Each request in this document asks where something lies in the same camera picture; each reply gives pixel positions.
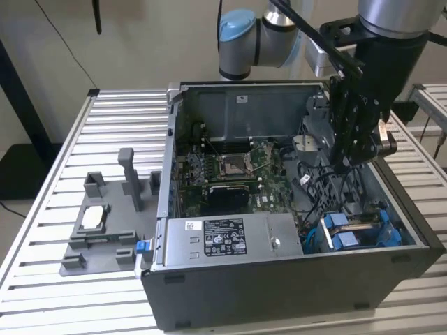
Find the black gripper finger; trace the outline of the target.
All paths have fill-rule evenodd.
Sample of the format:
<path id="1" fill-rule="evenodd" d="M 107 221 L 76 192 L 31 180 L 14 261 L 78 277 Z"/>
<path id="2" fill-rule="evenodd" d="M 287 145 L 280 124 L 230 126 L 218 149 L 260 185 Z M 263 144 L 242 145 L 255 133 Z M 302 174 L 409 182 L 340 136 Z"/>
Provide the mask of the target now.
<path id="1" fill-rule="evenodd" d="M 350 163 L 361 164 L 372 160 L 377 154 L 374 130 L 380 118 L 380 108 L 374 98 L 360 95 L 357 104 L 356 122 L 353 130 L 353 146 Z"/>
<path id="2" fill-rule="evenodd" d="M 330 123 L 335 142 L 329 161 L 335 172 L 345 171 L 345 158 L 349 165 L 360 162 L 363 140 L 358 125 L 360 97 L 356 90 L 357 83 L 358 79 L 353 75 L 346 75 L 343 79 L 330 78 Z"/>

